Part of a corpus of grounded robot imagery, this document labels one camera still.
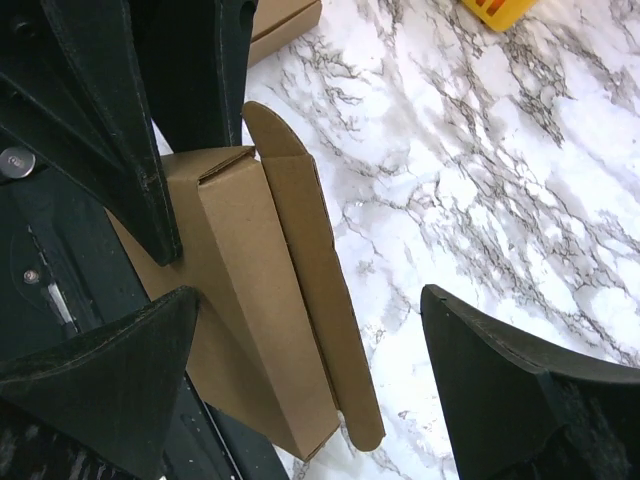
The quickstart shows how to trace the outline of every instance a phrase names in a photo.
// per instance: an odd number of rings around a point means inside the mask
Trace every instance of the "cardboard box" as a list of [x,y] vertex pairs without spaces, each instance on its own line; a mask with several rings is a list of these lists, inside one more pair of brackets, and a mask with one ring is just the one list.
[[320,0],[259,0],[253,17],[249,66],[311,30],[321,12]]
[[245,117],[262,163],[252,147],[163,159],[182,259],[158,267],[112,221],[151,298],[201,292],[187,369],[206,402],[303,460],[340,408],[372,450],[382,420],[313,158],[266,107]]

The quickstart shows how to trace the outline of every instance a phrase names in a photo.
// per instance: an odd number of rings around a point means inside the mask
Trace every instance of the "yellow plastic basket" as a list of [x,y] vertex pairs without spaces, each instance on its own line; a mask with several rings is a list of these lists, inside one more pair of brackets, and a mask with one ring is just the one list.
[[537,0],[462,0],[484,23],[496,32],[513,25]]

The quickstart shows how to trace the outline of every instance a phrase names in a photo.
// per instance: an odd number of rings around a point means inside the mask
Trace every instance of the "brown cardboard box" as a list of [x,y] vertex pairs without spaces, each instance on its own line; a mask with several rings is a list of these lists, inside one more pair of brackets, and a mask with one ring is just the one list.
[[164,159],[181,260],[158,267],[114,226],[151,298],[201,292],[187,369],[205,401],[304,460],[337,407],[371,450],[384,430],[313,158],[270,110],[245,116],[262,163],[251,147]]
[[311,30],[321,12],[320,0],[259,0],[253,17],[249,66]]

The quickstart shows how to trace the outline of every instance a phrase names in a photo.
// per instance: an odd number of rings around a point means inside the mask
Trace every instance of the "white marble countertop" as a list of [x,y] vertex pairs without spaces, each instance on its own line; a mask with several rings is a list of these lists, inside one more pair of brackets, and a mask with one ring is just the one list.
[[457,478],[419,317],[436,283],[640,365],[640,9],[540,0],[505,34],[458,0],[325,0],[247,97],[315,155],[387,436],[296,480]]

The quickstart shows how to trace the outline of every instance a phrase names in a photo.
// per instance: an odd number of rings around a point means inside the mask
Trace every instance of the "silver screw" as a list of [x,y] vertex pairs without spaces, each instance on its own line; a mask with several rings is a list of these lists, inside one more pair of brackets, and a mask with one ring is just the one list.
[[35,285],[40,281],[40,274],[35,270],[27,270],[24,272],[24,283],[27,285]]
[[0,172],[9,178],[24,178],[36,166],[36,156],[24,147],[9,147],[0,153]]

